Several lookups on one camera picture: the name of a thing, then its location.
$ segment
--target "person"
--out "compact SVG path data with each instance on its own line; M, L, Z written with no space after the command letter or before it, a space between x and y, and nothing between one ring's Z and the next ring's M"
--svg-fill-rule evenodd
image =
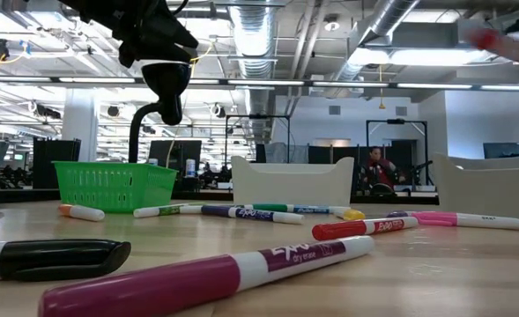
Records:
M364 182L370 181L372 184L386 184L393 188L395 182L406 181L405 177L398 173L397 167L392 162L382 158L380 147L371 147L368 154L369 160L366 167L367 174L363 179Z

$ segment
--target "wooden table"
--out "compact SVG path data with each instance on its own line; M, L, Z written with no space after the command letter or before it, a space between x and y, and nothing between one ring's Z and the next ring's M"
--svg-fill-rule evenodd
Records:
M127 240L132 253L119 269L126 272L311 241L313 224L336 220L308 215L300 226L221 217L108 215L102 223L90 223L59 218L56 206L57 202L0 205L0 240ZM355 207L369 216L429 208ZM175 317L519 316L519 232L422 226L374 238L376 248L370 255ZM0 317L35 316L42 292L67 283L0 282Z

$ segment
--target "white pillar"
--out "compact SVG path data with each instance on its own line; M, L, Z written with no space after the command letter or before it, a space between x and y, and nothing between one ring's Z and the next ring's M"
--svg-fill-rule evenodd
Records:
M97 158L100 105L92 89L67 89L63 111L63 140L81 140L79 162Z

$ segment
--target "air duct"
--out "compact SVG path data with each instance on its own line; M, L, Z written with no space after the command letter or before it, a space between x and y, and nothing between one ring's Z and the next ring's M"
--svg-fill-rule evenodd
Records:
M351 55L361 43L372 41L378 37L390 37L418 3L419 0L379 0L374 6L374 13L353 27L350 38L350 43L353 45ZM356 63L355 59L350 57L332 79L353 81L364 66L362 63ZM343 88L330 88L323 92L324 97L332 99L345 97L348 94L349 92Z
M268 6L233 6L229 7L228 11L234 23L237 53L248 57L238 62L241 76L246 79L272 78L273 62L262 58L273 54L275 9ZM248 114L270 114L273 109L268 109L268 105L273 98L274 94L269 90L246 90L245 103ZM261 123L252 123L255 137L263 133L260 125Z

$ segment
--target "green plastic basket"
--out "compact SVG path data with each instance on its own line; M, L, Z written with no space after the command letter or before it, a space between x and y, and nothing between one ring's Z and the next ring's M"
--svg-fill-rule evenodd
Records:
M149 164L54 162L62 203L105 212L171 202L177 171Z

